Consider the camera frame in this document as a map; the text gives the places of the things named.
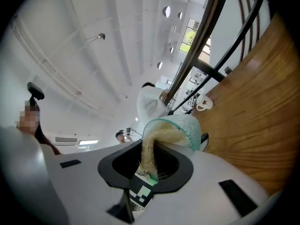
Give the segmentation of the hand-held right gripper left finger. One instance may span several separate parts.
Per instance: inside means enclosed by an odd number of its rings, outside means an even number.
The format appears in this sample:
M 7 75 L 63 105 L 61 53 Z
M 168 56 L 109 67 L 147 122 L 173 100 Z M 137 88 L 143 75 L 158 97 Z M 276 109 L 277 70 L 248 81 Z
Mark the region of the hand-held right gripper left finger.
M 52 225 L 141 225 L 142 212 L 132 212 L 129 180 L 113 161 L 140 147 L 129 142 L 99 150 L 54 155 L 44 146 L 44 160 L 55 203 L 47 209 Z

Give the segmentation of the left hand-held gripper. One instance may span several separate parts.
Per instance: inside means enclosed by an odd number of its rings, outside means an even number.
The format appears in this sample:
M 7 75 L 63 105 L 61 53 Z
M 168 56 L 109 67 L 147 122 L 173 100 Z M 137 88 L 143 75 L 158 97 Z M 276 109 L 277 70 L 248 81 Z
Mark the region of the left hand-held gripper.
M 158 174 L 158 179 L 155 180 L 150 174 L 146 173 L 140 175 L 135 173 L 130 180 L 130 200 L 135 205 L 146 208 L 148 203 L 152 200 L 152 187 L 163 180 L 170 177 L 171 174 L 162 172 Z

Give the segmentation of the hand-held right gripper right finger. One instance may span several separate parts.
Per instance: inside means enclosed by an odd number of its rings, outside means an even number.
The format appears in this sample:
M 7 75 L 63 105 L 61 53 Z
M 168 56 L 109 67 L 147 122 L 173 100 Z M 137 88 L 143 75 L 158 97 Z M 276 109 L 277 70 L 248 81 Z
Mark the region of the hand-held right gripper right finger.
M 240 219 L 219 183 L 233 180 L 250 199 L 261 205 L 269 198 L 255 180 L 222 158 L 164 143 L 193 163 L 190 180 L 177 192 L 154 195 L 138 218 L 140 225 L 226 225 Z

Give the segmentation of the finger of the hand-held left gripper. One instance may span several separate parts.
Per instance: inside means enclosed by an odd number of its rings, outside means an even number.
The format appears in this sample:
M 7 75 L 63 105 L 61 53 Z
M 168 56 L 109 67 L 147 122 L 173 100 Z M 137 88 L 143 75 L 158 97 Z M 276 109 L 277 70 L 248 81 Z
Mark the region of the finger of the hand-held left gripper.
M 205 150 L 207 145 L 209 143 L 209 134 L 204 133 L 201 136 L 201 144 L 200 144 L 200 150 Z

